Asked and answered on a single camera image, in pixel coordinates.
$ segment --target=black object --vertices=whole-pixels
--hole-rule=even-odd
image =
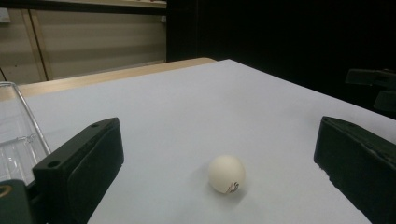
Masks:
[[[0,222],[3,224],[34,224],[26,186],[21,180],[0,183]]]
[[[0,221],[87,223],[123,161],[119,119],[96,122],[36,165],[28,188],[19,180],[0,183]],[[13,190],[1,197],[1,186]]]
[[[395,145],[353,123],[323,117],[314,161],[372,223],[396,223]]]

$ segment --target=ping pong ball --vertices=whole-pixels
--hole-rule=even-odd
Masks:
[[[216,157],[209,164],[209,184],[218,192],[233,193],[245,182],[245,167],[231,155]]]

